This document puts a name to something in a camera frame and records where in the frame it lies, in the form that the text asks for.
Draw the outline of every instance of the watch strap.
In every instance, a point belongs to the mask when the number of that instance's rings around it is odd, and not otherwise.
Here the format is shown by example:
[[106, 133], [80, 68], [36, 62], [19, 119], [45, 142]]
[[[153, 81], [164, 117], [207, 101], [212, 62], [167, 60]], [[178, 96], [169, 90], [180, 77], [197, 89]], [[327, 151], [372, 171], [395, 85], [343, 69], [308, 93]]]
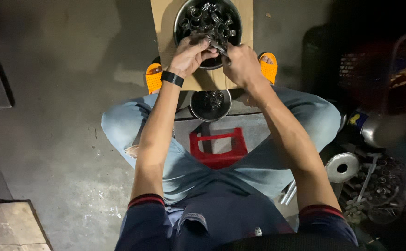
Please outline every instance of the watch strap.
[[184, 78], [182, 78], [170, 71], [163, 71], [163, 74], [161, 75], [161, 81], [167, 81], [167, 82], [176, 84], [177, 86], [179, 86], [181, 88], [181, 87], [183, 87]]

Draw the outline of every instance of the shirt sleeve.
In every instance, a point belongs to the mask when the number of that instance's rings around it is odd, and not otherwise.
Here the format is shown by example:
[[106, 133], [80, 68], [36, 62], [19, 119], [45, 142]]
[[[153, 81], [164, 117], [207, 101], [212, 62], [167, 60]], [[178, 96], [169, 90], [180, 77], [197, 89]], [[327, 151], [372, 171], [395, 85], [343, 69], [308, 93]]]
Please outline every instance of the shirt sleeve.
[[171, 234], [162, 197], [144, 194], [129, 203], [115, 251], [170, 250]]
[[300, 233], [343, 239], [358, 246], [355, 233], [341, 211], [328, 205], [311, 205], [299, 212]]

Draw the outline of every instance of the ripped jeans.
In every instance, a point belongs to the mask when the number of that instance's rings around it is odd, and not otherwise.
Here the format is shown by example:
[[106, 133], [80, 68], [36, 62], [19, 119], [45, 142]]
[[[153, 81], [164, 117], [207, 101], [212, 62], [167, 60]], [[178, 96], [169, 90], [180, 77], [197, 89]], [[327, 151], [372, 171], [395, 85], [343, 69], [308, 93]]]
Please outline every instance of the ripped jeans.
[[[336, 136], [340, 127], [340, 113], [324, 99], [284, 87], [273, 86], [285, 106], [299, 120], [311, 140], [321, 151]], [[155, 104], [157, 94], [132, 99], [115, 105], [102, 116], [102, 129], [110, 143], [135, 168], [134, 145]], [[249, 194], [261, 192], [273, 199], [293, 180], [291, 170], [285, 168], [276, 154], [273, 139], [268, 137], [248, 155], [228, 168], [212, 170], [199, 163], [175, 139], [167, 153], [164, 172], [164, 199], [168, 205], [198, 193], [214, 180], [222, 180]]]

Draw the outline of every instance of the forearm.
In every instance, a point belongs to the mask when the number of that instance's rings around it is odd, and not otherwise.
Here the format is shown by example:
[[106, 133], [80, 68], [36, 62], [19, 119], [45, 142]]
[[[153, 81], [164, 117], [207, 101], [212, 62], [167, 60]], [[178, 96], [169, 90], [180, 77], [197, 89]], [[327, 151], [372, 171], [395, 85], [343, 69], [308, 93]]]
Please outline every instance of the forearm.
[[172, 139], [179, 94], [177, 85], [163, 81], [139, 140], [132, 199], [145, 193], [163, 196], [163, 168]]
[[278, 98], [265, 78], [256, 80], [248, 92], [262, 110], [284, 164], [297, 184], [299, 208], [327, 204], [339, 209], [327, 172], [310, 136]]

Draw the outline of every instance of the orange slipper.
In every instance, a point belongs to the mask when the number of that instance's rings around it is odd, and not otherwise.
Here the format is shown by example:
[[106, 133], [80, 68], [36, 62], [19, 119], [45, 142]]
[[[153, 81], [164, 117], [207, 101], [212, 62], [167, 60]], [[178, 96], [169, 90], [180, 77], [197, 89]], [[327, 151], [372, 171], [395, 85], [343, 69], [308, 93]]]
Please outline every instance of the orange slipper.
[[[262, 58], [264, 56], [269, 57], [273, 61], [273, 64], [268, 64], [267, 62], [262, 61]], [[262, 68], [263, 76], [265, 76], [266, 79], [269, 80], [269, 82], [274, 84], [276, 82], [276, 75], [277, 75], [276, 57], [270, 52], [263, 53], [260, 57], [260, 66]]]
[[158, 63], [153, 63], [149, 65], [146, 71], [146, 83], [149, 89], [149, 94], [161, 88], [161, 75], [163, 74], [163, 69]]

